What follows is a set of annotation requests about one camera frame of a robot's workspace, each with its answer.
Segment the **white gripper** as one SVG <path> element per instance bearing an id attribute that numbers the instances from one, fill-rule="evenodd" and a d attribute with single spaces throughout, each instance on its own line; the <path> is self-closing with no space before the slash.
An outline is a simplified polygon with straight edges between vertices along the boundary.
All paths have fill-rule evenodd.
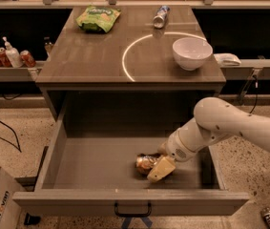
<path id="1" fill-rule="evenodd" d="M 176 168 L 175 160 L 186 162 L 197 154 L 194 132 L 177 129 L 169 136 L 166 143 L 163 142 L 158 146 L 157 151 L 169 156 L 161 156 L 158 159 L 154 168 L 147 175 L 151 182 L 158 182 L 170 175 Z"/>

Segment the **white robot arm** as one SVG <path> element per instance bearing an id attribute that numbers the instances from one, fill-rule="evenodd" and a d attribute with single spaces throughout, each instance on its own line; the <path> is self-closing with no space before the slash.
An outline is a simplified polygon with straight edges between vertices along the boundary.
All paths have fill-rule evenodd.
<path id="1" fill-rule="evenodd" d="M 237 135 L 270 153 L 270 118 L 246 113 L 216 98 L 201 99 L 194 117 L 170 134 L 160 146 L 161 156 L 147 175 L 151 182 L 167 177 L 177 162 L 187 162 L 204 147 Z"/>

